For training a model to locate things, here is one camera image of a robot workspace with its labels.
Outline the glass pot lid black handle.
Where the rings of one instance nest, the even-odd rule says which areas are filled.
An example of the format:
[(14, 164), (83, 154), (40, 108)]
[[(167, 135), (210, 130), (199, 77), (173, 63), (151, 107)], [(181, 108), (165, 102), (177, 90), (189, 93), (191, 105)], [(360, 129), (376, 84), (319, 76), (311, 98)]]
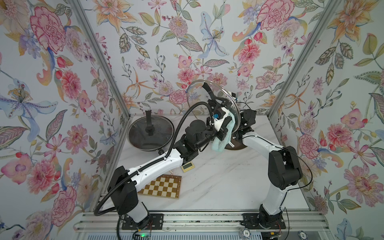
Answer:
[(212, 81), (195, 80), (187, 88), (187, 98), (189, 107), (197, 102), (207, 102), (212, 111), (216, 108), (227, 108), (235, 119), (232, 133), (239, 129), (241, 114), (236, 103), (236, 94), (225, 90), (224, 87)]

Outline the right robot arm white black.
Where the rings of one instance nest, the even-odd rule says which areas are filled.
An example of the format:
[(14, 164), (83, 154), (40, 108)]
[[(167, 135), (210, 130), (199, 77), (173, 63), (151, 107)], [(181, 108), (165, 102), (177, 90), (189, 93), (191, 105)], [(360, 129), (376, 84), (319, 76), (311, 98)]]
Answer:
[(296, 185), (303, 177), (303, 172), (295, 148), (285, 148), (261, 137), (252, 129), (255, 123), (256, 111), (240, 111), (240, 126), (234, 133), (234, 138), (257, 151), (268, 161), (270, 188), (260, 206), (258, 223), (264, 228), (269, 228), (281, 219), (288, 187)]

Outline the light green cleaning cloth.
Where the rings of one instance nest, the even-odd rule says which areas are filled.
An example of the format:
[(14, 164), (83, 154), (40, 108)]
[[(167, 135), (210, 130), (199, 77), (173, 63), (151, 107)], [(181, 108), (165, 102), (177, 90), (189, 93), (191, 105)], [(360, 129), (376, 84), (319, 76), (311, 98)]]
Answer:
[(225, 147), (230, 143), (232, 131), (235, 127), (236, 119), (231, 111), (227, 112), (227, 116), (223, 120), (218, 135), (214, 138), (212, 143), (212, 150), (216, 152), (223, 152)]

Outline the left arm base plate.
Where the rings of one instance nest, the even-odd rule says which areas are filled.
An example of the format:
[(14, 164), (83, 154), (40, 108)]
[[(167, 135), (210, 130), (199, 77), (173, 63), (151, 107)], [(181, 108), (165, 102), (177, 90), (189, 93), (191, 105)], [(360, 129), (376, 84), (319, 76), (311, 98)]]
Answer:
[(122, 230), (162, 230), (164, 214), (149, 214), (141, 222), (136, 223), (131, 217), (125, 215)]

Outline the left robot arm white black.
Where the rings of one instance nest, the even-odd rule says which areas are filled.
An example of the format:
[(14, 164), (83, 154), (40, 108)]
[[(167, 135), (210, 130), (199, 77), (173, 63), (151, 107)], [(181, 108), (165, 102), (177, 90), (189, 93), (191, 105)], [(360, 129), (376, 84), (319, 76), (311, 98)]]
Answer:
[(195, 120), (185, 129), (180, 140), (174, 143), (167, 157), (163, 154), (144, 166), (130, 170), (123, 166), (117, 168), (108, 188), (117, 213), (129, 216), (138, 228), (143, 228), (150, 219), (150, 213), (139, 200), (138, 192), (156, 177), (192, 161), (199, 154), (200, 148), (215, 138), (224, 140), (230, 137), (234, 123), (235, 120), (230, 116), (224, 120), (215, 120), (213, 126)]

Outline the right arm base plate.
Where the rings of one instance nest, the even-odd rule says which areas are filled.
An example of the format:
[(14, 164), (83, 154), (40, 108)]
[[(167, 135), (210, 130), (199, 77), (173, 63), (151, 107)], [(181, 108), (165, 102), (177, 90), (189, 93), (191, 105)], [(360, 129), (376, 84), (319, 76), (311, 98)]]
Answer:
[(264, 213), (261, 216), (259, 215), (259, 213), (242, 214), (241, 226), (249, 230), (285, 230), (287, 228), (283, 213), (274, 216), (265, 215)]

